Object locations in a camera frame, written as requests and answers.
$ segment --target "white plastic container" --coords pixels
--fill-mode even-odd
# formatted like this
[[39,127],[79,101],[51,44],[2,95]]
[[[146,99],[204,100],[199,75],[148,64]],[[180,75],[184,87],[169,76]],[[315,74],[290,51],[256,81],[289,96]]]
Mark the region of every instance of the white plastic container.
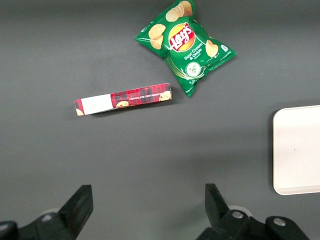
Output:
[[320,192],[320,105],[274,115],[273,187],[281,195]]

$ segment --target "red plaid box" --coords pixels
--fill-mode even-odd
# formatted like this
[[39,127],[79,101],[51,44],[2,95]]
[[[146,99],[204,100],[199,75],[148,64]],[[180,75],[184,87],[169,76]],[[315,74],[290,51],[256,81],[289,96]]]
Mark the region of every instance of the red plaid box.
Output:
[[75,100],[78,116],[172,99],[169,83]]

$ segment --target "metal bolt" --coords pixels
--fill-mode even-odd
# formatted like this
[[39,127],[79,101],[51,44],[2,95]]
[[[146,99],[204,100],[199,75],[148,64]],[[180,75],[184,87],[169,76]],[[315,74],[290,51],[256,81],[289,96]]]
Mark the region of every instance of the metal bolt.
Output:
[[236,218],[236,219],[242,219],[242,218],[244,217],[244,215],[243,215],[241,212],[239,212],[239,211],[234,211],[234,212],[232,213],[232,216],[233,216],[234,218]]
[[49,220],[51,220],[52,219],[52,217],[48,214],[48,215],[45,215],[42,219],[41,219],[41,221],[42,222],[47,222],[47,221],[49,221]]
[[8,228],[8,224],[0,225],[0,231],[6,230]]
[[281,226],[281,227],[284,227],[284,226],[286,225],[286,222],[283,221],[283,220],[280,219],[280,218],[275,218],[275,219],[273,219],[273,222],[274,222],[275,224],[277,224],[278,226]]

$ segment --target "gray background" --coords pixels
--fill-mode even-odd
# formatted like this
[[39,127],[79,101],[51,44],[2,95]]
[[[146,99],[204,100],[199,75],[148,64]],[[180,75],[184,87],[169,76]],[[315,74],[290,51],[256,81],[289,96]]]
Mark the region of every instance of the gray background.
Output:
[[[238,55],[188,99],[134,37],[172,1],[0,2],[0,220],[20,226],[82,184],[79,240],[195,239],[205,183],[264,222],[320,239],[320,194],[272,186],[272,117],[320,104],[320,1],[197,0],[196,19]],[[173,99],[77,117],[74,100],[169,82]]]

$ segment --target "green chip bag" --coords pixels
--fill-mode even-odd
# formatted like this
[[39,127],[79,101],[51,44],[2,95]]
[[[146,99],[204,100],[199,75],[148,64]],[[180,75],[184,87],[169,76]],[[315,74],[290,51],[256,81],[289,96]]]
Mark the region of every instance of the green chip bag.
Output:
[[165,60],[188,97],[200,79],[237,54],[194,17],[193,0],[176,0],[135,37]]

